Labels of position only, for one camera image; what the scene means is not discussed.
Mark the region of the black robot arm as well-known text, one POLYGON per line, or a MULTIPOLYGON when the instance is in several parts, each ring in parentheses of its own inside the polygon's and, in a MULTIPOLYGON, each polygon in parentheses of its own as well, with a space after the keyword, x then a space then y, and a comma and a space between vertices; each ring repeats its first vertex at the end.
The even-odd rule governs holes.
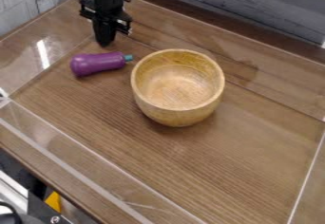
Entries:
POLYGON ((124 11, 124 3, 131 0, 80 0, 80 15, 92 23, 94 39, 105 47, 117 32, 128 35, 132 17, 124 11))

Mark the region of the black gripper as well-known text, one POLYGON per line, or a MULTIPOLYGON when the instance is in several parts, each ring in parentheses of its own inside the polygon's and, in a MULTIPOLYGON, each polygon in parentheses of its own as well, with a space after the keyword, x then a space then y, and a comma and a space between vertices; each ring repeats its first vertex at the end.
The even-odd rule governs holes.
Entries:
POLYGON ((80 15, 92 19, 94 39, 105 47, 115 39, 116 32, 129 34, 132 17, 124 11, 131 0, 80 0, 80 15))

